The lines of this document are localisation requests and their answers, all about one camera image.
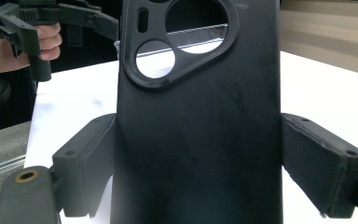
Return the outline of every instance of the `floor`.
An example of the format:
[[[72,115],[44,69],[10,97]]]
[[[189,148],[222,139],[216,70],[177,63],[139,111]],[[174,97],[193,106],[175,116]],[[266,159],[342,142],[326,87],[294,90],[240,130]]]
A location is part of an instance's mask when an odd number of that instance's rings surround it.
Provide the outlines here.
[[[3,181],[22,169],[31,122],[0,130],[0,189]]]

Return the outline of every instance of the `white surface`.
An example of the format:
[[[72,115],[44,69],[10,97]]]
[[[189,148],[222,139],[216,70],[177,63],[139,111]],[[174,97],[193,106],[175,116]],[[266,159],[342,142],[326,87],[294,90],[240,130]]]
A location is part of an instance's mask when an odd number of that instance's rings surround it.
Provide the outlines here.
[[[95,65],[53,74],[39,84],[26,166],[49,167],[52,154],[90,120],[116,111],[117,68],[117,63]],[[358,147],[358,74],[282,53],[282,112],[312,119]],[[320,217],[286,172],[283,210],[285,224],[358,224],[358,211],[353,219]],[[108,223],[99,216],[105,214],[62,223]]]

